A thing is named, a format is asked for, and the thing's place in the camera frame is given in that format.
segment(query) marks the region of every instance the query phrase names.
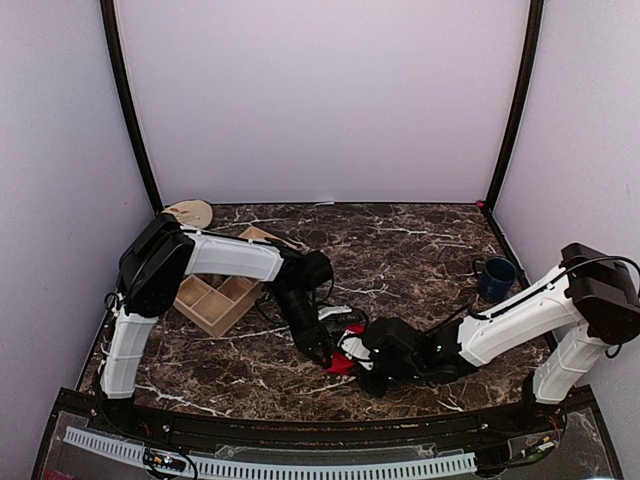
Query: mug handle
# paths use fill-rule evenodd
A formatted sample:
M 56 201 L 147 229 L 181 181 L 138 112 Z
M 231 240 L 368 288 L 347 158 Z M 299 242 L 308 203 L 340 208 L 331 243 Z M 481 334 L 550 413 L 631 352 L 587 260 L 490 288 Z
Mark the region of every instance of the mug handle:
M 471 269 L 473 270 L 473 275 L 476 278 L 480 278 L 480 275 L 482 275 L 482 272 L 484 271 L 484 260 L 481 258 L 474 258 Z

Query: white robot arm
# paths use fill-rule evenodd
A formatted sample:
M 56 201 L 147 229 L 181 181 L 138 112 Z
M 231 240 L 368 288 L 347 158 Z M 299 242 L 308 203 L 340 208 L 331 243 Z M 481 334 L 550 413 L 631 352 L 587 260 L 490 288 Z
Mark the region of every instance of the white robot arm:
M 533 378 L 536 402 L 561 402 L 610 346 L 640 334 L 638 296 L 627 268 L 611 260 L 617 257 L 602 261 L 600 252 L 580 244 L 569 245 L 562 253 L 563 262 L 540 281 L 483 313 L 461 320 L 454 317 L 427 332 L 399 318 L 372 322 L 359 338 L 348 342 L 348 348 L 359 352 L 355 358 L 367 359 L 357 372 L 360 384 L 381 396 L 391 379 L 448 383 L 521 343 L 571 326 Z M 149 333 L 173 304 L 183 276 L 191 273 L 266 282 L 298 349 L 325 368 L 331 353 L 343 346 L 334 344 L 309 299 L 309 292 L 333 278 L 322 253 L 301 255 L 278 243 L 213 235 L 181 227 L 163 214 L 120 260 L 115 331 L 100 381 L 108 399 L 133 396 Z

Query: white wall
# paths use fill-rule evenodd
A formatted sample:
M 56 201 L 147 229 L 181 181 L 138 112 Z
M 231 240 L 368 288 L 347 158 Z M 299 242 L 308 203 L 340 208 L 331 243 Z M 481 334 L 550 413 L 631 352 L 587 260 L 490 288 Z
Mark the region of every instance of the white wall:
M 165 202 L 484 197 L 527 0 L 117 3 Z
M 24 479 L 152 213 L 98 1 L 2 2 L 0 65 L 0 476 Z
M 545 6 L 531 89 L 497 219 L 530 279 L 580 241 L 640 261 L 640 8 Z M 640 478 L 640 341 L 588 377 L 626 478 Z

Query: wooden box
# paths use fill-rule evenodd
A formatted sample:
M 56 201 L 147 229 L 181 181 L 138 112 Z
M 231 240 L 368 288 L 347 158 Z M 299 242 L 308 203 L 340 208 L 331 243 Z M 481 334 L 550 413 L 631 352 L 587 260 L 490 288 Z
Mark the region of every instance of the wooden box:
M 240 238 L 264 240 L 277 237 L 259 228 L 249 227 Z M 262 283 L 253 279 L 228 277 L 220 286 L 212 287 L 197 276 L 189 275 L 180 285 L 174 307 L 209 335 L 220 338 L 249 311 L 261 295 Z

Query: brown marble tabletop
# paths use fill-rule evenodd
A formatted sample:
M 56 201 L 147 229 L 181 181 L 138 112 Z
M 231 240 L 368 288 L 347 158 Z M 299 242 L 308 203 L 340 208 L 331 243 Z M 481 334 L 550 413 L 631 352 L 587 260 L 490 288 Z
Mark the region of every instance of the brown marble tabletop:
M 471 205 L 341 204 L 215 206 L 210 230 L 238 235 L 253 225 L 331 258 L 331 302 L 398 316 L 426 329 L 477 301 L 470 264 L 501 255 Z M 213 339 L 171 309 L 156 325 L 136 379 L 136 402 L 174 411 L 255 420 L 403 419 L 477 410 L 520 399 L 525 376 L 549 355 L 542 338 L 478 373 L 435 388 L 392 383 L 384 398 L 351 377 L 327 374 L 299 353 L 274 305 L 250 310 Z M 81 391 L 91 391 L 93 358 Z

